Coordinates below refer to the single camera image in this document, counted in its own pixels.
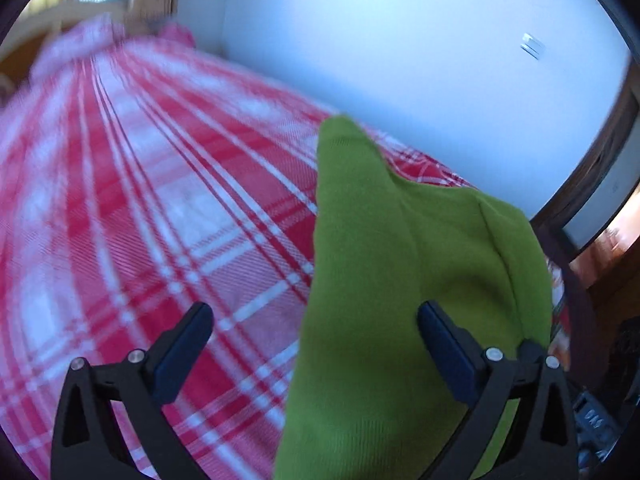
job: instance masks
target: red plaid blanket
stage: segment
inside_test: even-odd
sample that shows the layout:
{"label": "red plaid blanket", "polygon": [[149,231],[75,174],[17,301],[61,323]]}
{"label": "red plaid blanket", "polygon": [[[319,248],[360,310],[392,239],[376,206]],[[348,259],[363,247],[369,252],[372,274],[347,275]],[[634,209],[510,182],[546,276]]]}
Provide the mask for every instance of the red plaid blanket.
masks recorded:
{"label": "red plaid blanket", "polygon": [[[72,60],[0,112],[0,426],[39,478],[71,359],[148,348],[195,300],[216,327],[166,416],[213,479],[270,478],[314,270],[318,126],[331,113],[153,38]],[[370,133],[402,176],[465,185]]]}

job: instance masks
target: green cloth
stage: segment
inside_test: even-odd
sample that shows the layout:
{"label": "green cloth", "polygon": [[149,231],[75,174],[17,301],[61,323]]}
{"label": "green cloth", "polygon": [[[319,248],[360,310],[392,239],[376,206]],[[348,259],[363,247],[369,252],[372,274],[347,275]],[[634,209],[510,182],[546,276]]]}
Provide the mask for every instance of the green cloth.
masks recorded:
{"label": "green cloth", "polygon": [[[318,144],[316,270],[275,480],[414,480],[453,434],[456,402],[416,326],[436,300],[483,346],[545,348],[551,286],[516,208],[475,189],[396,175],[343,116]],[[508,406],[476,473],[495,461]]]}

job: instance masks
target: screw head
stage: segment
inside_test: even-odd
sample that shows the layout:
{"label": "screw head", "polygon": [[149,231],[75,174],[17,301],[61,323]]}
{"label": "screw head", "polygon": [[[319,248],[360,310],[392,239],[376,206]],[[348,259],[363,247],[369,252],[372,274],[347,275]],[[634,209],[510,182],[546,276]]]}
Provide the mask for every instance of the screw head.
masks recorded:
{"label": "screw head", "polygon": [[489,361],[493,361],[494,363],[502,361],[502,358],[504,357],[502,350],[495,347],[487,348],[484,355],[486,355],[486,358],[489,359]]}
{"label": "screw head", "polygon": [[144,350],[140,350],[135,349],[132,350],[131,352],[129,352],[129,355],[127,356],[127,361],[129,361],[130,363],[139,363],[142,361],[142,359],[145,358],[145,351]]}
{"label": "screw head", "polygon": [[84,366],[84,357],[76,357],[71,361],[70,368],[72,370],[79,370]]}
{"label": "screw head", "polygon": [[553,355],[549,355],[545,359],[545,363],[549,368],[553,368],[554,370],[560,367],[560,361],[558,361],[558,358]]}

